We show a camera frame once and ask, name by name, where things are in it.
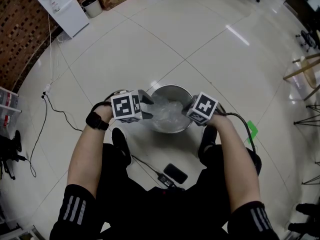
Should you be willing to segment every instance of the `black shoe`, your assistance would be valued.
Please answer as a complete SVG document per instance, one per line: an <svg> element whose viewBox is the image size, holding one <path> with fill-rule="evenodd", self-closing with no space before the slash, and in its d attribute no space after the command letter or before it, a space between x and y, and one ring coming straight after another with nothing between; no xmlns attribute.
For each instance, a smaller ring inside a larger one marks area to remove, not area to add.
<svg viewBox="0 0 320 240"><path fill-rule="evenodd" d="M204 153L205 147L216 144L217 133L217 129L210 125L204 129L202 141L198 150L198 157Z"/></svg>
<svg viewBox="0 0 320 240"><path fill-rule="evenodd" d="M14 135L12 141L14 142L15 149L18 150L19 152L21 152L22 151L21 136L20 136L20 132L18 130L15 131L15 135Z"/></svg>
<svg viewBox="0 0 320 240"><path fill-rule="evenodd" d="M117 149L121 150L124 153L126 165L129 166L132 162L132 157L126 137L119 128L114 128L112 130L112 142Z"/></svg>

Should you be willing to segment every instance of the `green paper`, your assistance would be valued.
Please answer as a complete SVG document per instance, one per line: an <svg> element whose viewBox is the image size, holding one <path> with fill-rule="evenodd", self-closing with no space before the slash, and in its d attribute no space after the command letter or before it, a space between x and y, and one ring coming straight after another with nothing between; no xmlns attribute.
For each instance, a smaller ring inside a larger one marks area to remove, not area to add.
<svg viewBox="0 0 320 240"><path fill-rule="evenodd" d="M250 130L251 130L251 138L252 138L252 140L254 140L254 138L256 137L256 135L258 133L258 129L255 127L254 123L251 122L251 121L248 121L246 124L250 128Z"/></svg>

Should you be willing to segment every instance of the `black phone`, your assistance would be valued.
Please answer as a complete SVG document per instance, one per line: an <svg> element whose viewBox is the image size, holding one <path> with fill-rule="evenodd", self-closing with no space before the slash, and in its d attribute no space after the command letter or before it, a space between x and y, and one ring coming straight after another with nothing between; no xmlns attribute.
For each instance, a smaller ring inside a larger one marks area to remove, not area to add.
<svg viewBox="0 0 320 240"><path fill-rule="evenodd" d="M163 172L179 184L184 183L188 178L188 175L186 175L182 170L175 167L172 163L169 163L163 170Z"/></svg>

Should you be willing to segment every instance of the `black and white cube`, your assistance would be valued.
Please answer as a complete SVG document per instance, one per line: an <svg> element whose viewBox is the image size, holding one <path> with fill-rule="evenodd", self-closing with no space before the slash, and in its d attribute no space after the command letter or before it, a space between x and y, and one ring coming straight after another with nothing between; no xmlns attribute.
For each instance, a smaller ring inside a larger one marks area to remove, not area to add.
<svg viewBox="0 0 320 240"><path fill-rule="evenodd" d="M186 116L203 125L209 121L215 112L218 101L204 92L200 92L195 102L189 108Z"/></svg>
<svg viewBox="0 0 320 240"><path fill-rule="evenodd" d="M112 96L111 103L114 119L123 123L131 123L143 119L138 90Z"/></svg>

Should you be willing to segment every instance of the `metal bowl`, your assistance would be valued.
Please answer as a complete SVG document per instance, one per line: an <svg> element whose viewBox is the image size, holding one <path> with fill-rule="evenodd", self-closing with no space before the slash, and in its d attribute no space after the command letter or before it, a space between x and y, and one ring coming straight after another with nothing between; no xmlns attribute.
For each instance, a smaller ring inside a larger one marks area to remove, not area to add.
<svg viewBox="0 0 320 240"><path fill-rule="evenodd" d="M159 96L163 96L165 98L167 98L169 101L178 101L181 102L182 106L185 107L186 105L188 105L191 101L193 96L191 95L190 92L188 92L185 88L179 86L179 85L175 85L175 84L167 84L167 85L163 85L161 87L159 87L158 89L156 89L152 94L151 97L157 94ZM162 133L166 133L166 134L176 134L176 133L180 133L182 131L184 131L185 129L187 129L190 125L192 124L192 120L189 120L188 124L186 124L182 129L172 129L171 131L161 131Z"/></svg>

